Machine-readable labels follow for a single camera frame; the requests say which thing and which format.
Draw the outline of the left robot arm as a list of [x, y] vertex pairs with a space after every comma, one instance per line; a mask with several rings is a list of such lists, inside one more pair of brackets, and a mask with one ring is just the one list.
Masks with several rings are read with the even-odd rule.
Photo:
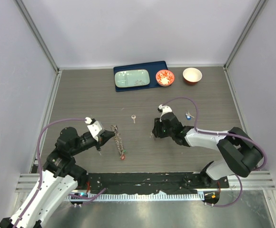
[[37, 183], [15, 214], [1, 220], [0, 228], [43, 228], [74, 189], [80, 190], [86, 186], [87, 171], [76, 165], [74, 156], [92, 147], [99, 151], [115, 136], [113, 131], [95, 124], [88, 128], [81, 136], [73, 127], [61, 130], [55, 149], [47, 157]]

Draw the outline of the metal key organizer with rings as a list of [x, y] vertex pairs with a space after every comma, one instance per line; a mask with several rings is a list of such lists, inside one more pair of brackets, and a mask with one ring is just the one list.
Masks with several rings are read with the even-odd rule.
[[116, 125], [111, 125], [110, 128], [115, 133], [114, 141], [116, 143], [119, 157], [121, 160], [124, 160], [125, 159], [125, 149], [124, 149], [124, 145], [123, 145], [118, 127]]

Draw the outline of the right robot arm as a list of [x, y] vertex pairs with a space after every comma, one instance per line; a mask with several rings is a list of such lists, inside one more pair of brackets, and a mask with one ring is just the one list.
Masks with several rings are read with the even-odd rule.
[[201, 171], [203, 186], [213, 187], [225, 176], [247, 177], [264, 158], [261, 150], [238, 127], [230, 131], [214, 132], [184, 126], [172, 113], [154, 119], [154, 137], [170, 137], [176, 144], [186, 147], [203, 147], [220, 152], [223, 159], [212, 161]]

